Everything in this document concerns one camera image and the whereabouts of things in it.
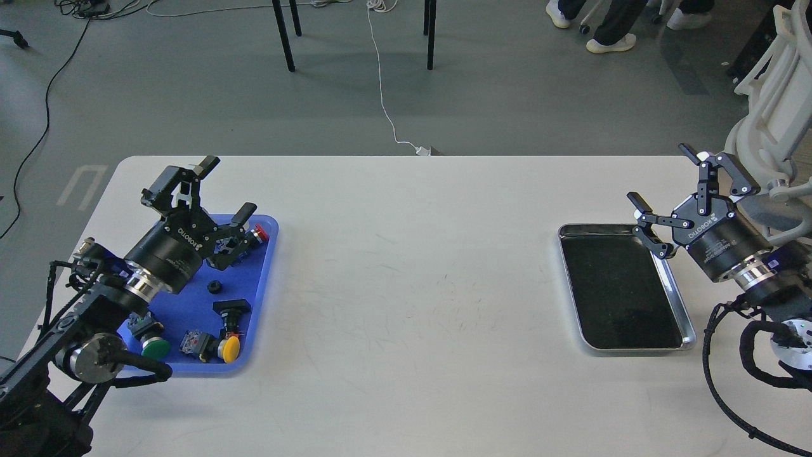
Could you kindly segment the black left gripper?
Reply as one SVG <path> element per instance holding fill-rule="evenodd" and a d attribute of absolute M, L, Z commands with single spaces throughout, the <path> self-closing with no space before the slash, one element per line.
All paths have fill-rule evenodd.
<path fill-rule="evenodd" d="M 160 221 L 124 257 L 138 280 L 180 293 L 203 264 L 231 267 L 258 245 L 247 228 L 254 203 L 244 203 L 228 225 L 216 225 L 201 206 L 201 180 L 219 163 L 217 156 L 207 156 L 189 168 L 168 166 L 141 191 L 140 202 L 159 212 Z"/>

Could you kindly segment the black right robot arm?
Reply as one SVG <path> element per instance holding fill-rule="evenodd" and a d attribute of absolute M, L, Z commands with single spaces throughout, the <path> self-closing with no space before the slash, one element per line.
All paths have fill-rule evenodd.
<path fill-rule="evenodd" d="M 733 280 L 742 293 L 718 303 L 703 332 L 702 367 L 711 396 L 737 427 L 771 447 L 809 456 L 801 449 L 760 431 L 734 413 L 714 386 L 710 355 L 714 333 L 730 313 L 748 319 L 738 353 L 743 369 L 774 388 L 810 390 L 810 277 L 798 242 L 776 247 L 742 216 L 737 201 L 760 192 L 751 174 L 733 154 L 697 152 L 686 143 L 679 150 L 699 168 L 698 187 L 668 216 L 659 216 L 636 192 L 633 234 L 661 260 L 679 247 L 714 282 Z"/>

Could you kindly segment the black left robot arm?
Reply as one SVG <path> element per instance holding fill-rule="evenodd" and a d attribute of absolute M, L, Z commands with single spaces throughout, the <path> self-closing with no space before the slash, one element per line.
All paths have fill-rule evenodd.
<path fill-rule="evenodd" d="M 87 241 L 69 269 L 84 284 L 57 315 L 46 315 L 37 341 L 2 374 L 2 455 L 81 456 L 90 451 L 90 421 L 111 388 L 167 381 L 168 364 L 128 350 L 118 334 L 131 314 L 144 318 L 162 291 L 180 293 L 204 263 L 231 266 L 261 237 L 247 229 L 247 202 L 226 225 L 200 203 L 200 183 L 219 164 L 167 167 L 143 190 L 141 203 L 160 220 L 125 257 Z"/>

